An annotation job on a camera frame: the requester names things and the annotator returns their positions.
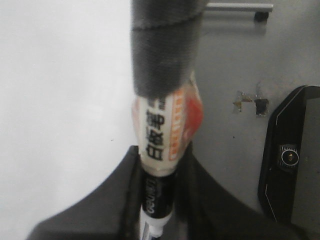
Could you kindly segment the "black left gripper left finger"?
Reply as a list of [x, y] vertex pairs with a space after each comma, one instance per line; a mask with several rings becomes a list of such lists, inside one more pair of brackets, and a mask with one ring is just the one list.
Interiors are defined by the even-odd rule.
[[38, 223], [29, 240], [137, 240], [140, 235], [142, 168], [138, 147], [85, 198]]

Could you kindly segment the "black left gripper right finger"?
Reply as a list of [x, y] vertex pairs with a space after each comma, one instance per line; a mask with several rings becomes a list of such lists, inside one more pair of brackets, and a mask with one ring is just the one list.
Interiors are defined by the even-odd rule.
[[305, 232], [276, 223], [225, 190], [189, 144], [178, 164], [172, 219], [164, 240], [306, 240]]

